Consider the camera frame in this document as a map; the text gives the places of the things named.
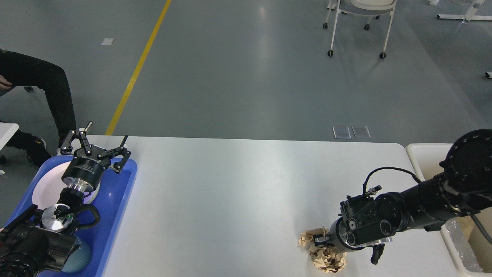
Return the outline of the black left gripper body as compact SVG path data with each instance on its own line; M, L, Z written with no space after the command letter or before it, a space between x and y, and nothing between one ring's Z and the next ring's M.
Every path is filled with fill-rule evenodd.
M76 154L61 176L69 188L82 188L82 192L96 191L103 173L110 166L108 157L98 159L98 155Z

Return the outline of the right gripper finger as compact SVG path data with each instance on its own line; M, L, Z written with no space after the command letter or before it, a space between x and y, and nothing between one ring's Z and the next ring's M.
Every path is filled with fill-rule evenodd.
M315 247L330 247L332 245L328 234L314 234L313 244Z

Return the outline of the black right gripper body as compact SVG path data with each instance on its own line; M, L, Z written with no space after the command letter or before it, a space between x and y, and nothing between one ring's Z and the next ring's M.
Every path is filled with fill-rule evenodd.
M327 237L329 239L329 244L334 245L334 247L336 247L341 252L354 252L362 250L366 247L374 247L376 245L392 242L392 237L388 237L353 247L347 242L347 231L341 217L331 224L330 231Z

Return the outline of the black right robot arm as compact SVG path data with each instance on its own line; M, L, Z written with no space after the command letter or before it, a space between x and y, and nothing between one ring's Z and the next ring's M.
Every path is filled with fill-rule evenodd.
M340 203L339 219L326 234L313 235L316 247L333 247L352 252L371 247L371 263L376 265L385 242L397 232L410 229L439 231L449 220L470 216L491 207L491 130L479 129L460 137L440 162L443 172L420 181L403 192L379 196L381 186L368 189L366 179L362 194L347 196Z

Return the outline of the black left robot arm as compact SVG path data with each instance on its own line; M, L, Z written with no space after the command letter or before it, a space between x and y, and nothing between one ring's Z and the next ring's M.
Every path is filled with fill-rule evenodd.
M61 154L72 160L60 177L65 187L55 204L32 204L1 231L1 276L36 277L43 271L79 272L92 250L77 232L96 227L101 213L85 198L94 195L107 170L119 174L131 156L125 135L118 147L104 149L88 141L91 125L72 130Z

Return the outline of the person hand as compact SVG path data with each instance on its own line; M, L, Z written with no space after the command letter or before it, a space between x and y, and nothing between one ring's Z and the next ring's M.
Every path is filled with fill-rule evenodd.
M13 89L15 86L9 82L3 75L0 75L0 91L7 92Z

